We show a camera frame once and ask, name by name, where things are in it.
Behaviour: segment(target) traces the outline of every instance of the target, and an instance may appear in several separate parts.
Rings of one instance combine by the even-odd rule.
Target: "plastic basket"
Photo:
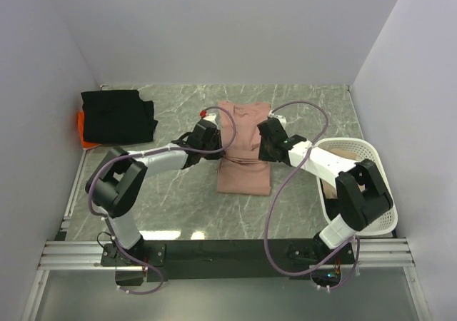
[[[341,150],[357,153],[357,159],[360,161],[363,159],[371,159],[378,166],[379,172],[381,173],[384,182],[386,182],[389,192],[391,192],[391,187],[388,184],[386,173],[384,172],[378,151],[376,151],[376,149],[370,143],[356,138],[326,138],[316,143],[316,146],[324,150],[339,148]],[[327,222],[330,223],[331,220],[326,212],[326,206],[324,203],[323,192],[319,178],[317,178],[317,185],[319,190],[319,198],[321,199],[323,216]],[[394,201],[392,209],[390,209],[387,213],[384,213],[380,218],[378,218],[378,220],[371,223],[367,228],[361,232],[358,232],[357,234],[362,236],[384,235],[392,232],[397,226],[397,222],[398,214]]]

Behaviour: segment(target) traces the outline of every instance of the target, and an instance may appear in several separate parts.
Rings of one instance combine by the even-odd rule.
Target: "orange object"
[[[88,141],[84,141],[84,112],[78,112],[78,132],[79,132],[79,140],[81,141],[81,145],[86,150],[89,148],[96,148],[101,144],[97,143],[90,143]]]

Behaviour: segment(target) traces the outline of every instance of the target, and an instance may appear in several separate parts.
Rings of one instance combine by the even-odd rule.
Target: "marble table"
[[[155,141],[124,146],[143,150],[166,145],[191,131],[205,106],[218,101],[272,106],[304,99],[322,106],[330,117],[324,137],[362,138],[351,96],[346,86],[305,85],[150,85],[110,86],[105,89],[138,89],[143,100],[153,100]],[[313,138],[323,118],[310,106],[295,105],[281,110],[287,117],[287,132]],[[90,150],[82,169],[83,179],[74,202],[66,240],[94,240],[105,230],[104,222],[89,213],[84,185],[109,148]],[[217,161],[202,160],[186,170],[162,173],[145,180],[133,208],[136,223],[146,239],[256,239],[262,236],[266,213],[274,192],[292,170],[271,164],[272,194],[269,197],[216,192]],[[326,225],[318,198],[316,179],[299,172],[276,204],[270,238],[311,238]]]

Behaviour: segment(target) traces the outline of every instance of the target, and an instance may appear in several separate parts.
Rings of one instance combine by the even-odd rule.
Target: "black folded cloth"
[[[81,96],[85,141],[135,144],[154,139],[154,102],[142,101],[138,91],[84,91]]]

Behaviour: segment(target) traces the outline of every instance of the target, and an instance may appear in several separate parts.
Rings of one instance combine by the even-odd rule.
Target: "white wall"
[[[95,88],[51,0],[0,0],[0,319],[17,320],[81,155],[79,92]]]
[[[457,0],[398,0],[353,86],[435,320],[455,320]]]
[[[102,83],[353,83],[396,0],[53,0]]]

